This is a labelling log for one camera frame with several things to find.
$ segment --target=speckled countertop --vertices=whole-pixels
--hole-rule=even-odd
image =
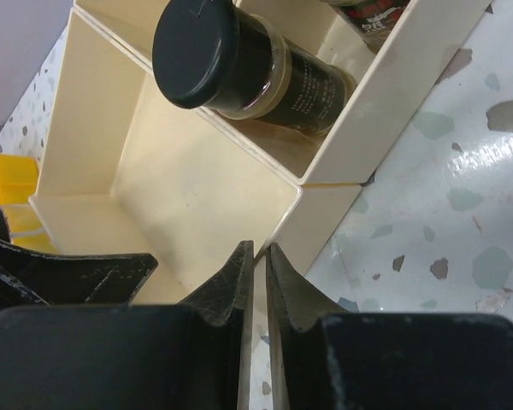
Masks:
[[[64,36],[0,134],[42,157]],[[495,2],[380,165],[307,278],[350,311],[513,320],[513,0]],[[251,409],[272,408],[268,338]]]

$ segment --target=yellow object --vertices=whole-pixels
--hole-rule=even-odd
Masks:
[[[37,182],[38,167],[33,158],[0,154],[0,205],[28,203]]]

